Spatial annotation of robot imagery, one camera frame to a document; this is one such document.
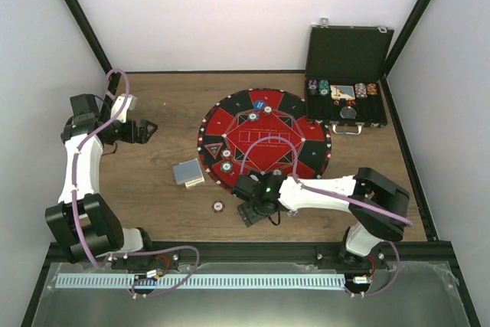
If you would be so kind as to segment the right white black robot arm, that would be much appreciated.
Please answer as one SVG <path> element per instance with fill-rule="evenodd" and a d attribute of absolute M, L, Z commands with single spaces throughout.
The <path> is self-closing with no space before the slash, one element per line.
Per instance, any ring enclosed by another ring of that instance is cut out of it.
<path fill-rule="evenodd" d="M 333 179 L 300 179 L 295 175 L 240 175 L 232 194 L 246 226 L 303 209 L 349 213 L 355 225 L 346 230 L 340 249 L 342 263 L 359 267 L 381 242 L 398 242 L 413 222 L 407 218 L 410 194 L 372 168 Z"/>

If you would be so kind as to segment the red brown chip stack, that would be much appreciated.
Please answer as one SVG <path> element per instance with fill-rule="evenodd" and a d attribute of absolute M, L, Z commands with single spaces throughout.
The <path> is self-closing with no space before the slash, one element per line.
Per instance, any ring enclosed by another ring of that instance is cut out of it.
<path fill-rule="evenodd" d="M 225 206 L 224 206 L 224 203 L 222 201 L 215 201 L 212 204 L 212 210 L 216 214 L 222 213 L 224 211 L 224 209 L 225 209 Z"/>

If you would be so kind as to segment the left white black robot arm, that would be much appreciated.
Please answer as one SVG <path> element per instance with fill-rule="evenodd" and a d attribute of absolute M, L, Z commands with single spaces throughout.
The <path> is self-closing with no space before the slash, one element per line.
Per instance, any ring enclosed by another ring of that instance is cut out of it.
<path fill-rule="evenodd" d="M 147 143 L 157 125 L 137 123 L 127 113 L 136 107 L 132 94 L 118 96 L 104 119 L 93 94 L 70 99 L 72 116 L 60 135 L 67 153 L 64 186 L 58 203 L 47 208 L 45 220 L 70 263 L 110 253 L 129 253 L 141 269 L 156 260 L 156 249 L 147 244 L 140 227 L 124 228 L 100 194 L 100 160 L 103 149 L 117 142 Z"/>

